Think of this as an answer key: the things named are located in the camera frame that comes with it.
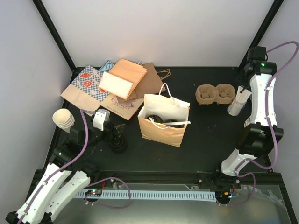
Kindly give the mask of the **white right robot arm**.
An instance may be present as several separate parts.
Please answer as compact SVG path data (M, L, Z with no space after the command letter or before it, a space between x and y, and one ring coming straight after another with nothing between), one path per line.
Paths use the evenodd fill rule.
M269 62L266 56L265 47L255 46L248 50L240 75L242 83L249 87L251 115L239 132L234 151L214 171L212 181L219 189L230 187L248 163L277 150L277 143L283 137L284 131L278 127L274 112L277 65Z

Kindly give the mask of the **orange kraft paper bag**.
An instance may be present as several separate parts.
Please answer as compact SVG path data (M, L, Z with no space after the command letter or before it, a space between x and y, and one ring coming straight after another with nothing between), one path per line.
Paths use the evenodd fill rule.
M190 103L173 97L166 83L162 84L161 89L164 87L168 91L169 97L162 96L161 92L157 95L144 95L144 105L137 116L139 126L144 139L179 147L187 125L184 125L183 128L174 128L164 125L164 122L169 119L189 121ZM160 116L163 123L154 123L148 120L147 117L152 114Z

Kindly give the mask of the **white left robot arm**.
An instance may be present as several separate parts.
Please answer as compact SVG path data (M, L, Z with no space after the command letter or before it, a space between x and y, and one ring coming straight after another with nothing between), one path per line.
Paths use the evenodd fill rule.
M58 145L46 170L28 197L17 210L8 213L10 224L51 224L61 210L82 189L104 183L98 167L85 160L84 154L99 143L107 143L112 152L123 153L127 143L122 135L124 125L105 122L102 130L87 124L73 125Z

